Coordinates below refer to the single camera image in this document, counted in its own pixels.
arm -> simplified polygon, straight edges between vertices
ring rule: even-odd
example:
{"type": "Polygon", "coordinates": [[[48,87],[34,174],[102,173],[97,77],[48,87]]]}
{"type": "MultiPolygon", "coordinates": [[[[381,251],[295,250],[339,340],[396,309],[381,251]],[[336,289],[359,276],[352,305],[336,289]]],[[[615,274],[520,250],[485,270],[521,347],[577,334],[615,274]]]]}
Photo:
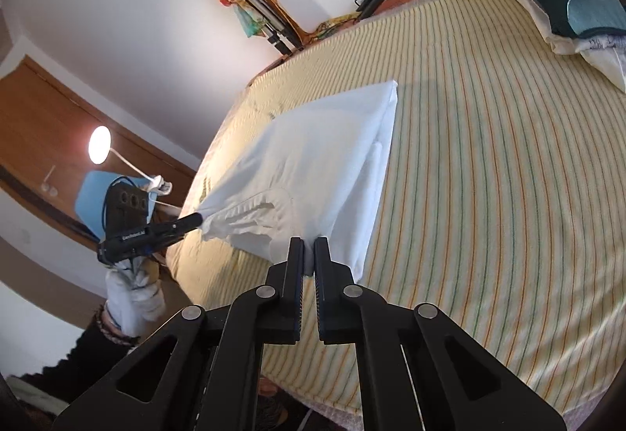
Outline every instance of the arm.
{"type": "Polygon", "coordinates": [[[115,328],[104,308],[98,309],[69,355],[41,374],[24,375],[24,382],[71,403],[117,364],[139,339],[115,328]]]}
{"type": "Polygon", "coordinates": [[[165,311],[154,262],[121,262],[106,275],[106,304],[98,309],[67,358],[22,380],[50,396],[73,402],[139,343],[147,321],[165,311]]]}

yellow striped blanket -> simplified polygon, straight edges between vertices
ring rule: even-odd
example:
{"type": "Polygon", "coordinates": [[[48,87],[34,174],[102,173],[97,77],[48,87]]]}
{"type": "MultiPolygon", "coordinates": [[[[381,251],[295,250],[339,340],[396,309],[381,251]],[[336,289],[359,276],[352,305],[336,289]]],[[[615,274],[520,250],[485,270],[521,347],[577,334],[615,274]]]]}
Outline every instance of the yellow striped blanket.
{"type": "MultiPolygon", "coordinates": [[[[191,212],[277,115],[395,79],[389,168],[361,284],[437,304],[556,410],[604,390],[626,356],[625,96],[557,56],[515,0],[433,0],[361,23],[256,79],[224,121],[191,212]]],[[[262,284],[268,263],[190,234],[168,253],[206,308],[262,284]]],[[[351,346],[268,346],[263,372],[300,398],[358,413],[351,346]]]]}

white cloth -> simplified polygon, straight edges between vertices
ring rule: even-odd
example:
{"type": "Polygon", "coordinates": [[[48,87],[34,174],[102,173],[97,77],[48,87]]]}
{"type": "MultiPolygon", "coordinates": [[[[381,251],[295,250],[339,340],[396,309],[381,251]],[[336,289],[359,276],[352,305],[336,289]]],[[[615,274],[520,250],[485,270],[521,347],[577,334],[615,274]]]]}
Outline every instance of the white cloth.
{"type": "Polygon", "coordinates": [[[536,0],[517,0],[533,18],[543,40],[556,54],[580,55],[604,74],[622,92],[626,92],[626,37],[595,36],[589,39],[569,39],[552,33],[550,17],[536,0]]]}
{"type": "Polygon", "coordinates": [[[106,274],[106,310],[120,330],[139,337],[147,322],[165,312],[165,298],[158,280],[157,263],[145,260],[131,265],[123,261],[106,274]]]}
{"type": "Polygon", "coordinates": [[[396,112],[395,81],[324,97],[281,114],[198,206],[203,238],[272,263],[289,240],[327,237],[334,261],[361,279],[396,112]]]}

white glove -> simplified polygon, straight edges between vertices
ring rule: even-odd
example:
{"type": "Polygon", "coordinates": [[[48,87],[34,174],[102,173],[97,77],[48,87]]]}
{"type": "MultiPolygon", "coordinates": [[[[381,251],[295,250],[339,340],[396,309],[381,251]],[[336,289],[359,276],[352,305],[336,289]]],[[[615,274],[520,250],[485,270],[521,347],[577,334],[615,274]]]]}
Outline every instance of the white glove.
{"type": "Polygon", "coordinates": [[[153,261],[133,265],[126,261],[116,264],[106,274],[106,310],[126,336],[141,336],[147,322],[156,321],[165,312],[161,281],[154,276],[155,267],[158,274],[158,265],[153,261]]]}

white lamp arm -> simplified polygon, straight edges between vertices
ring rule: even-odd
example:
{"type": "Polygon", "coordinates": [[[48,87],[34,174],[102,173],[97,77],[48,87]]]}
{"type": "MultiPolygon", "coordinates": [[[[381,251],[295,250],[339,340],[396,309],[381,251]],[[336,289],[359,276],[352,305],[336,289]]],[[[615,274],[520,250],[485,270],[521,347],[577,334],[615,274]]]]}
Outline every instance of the white lamp arm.
{"type": "Polygon", "coordinates": [[[141,171],[137,166],[134,166],[133,164],[131,164],[127,159],[125,159],[124,157],[122,157],[122,155],[120,154],[120,152],[118,152],[117,150],[115,150],[113,147],[110,147],[109,150],[111,152],[113,152],[117,157],[119,157],[124,163],[126,163],[126,165],[130,166],[131,168],[133,168],[137,173],[139,173],[142,177],[145,177],[146,179],[148,179],[149,181],[154,181],[154,179],[152,177],[149,177],[148,175],[146,175],[143,171],[141,171]]]}

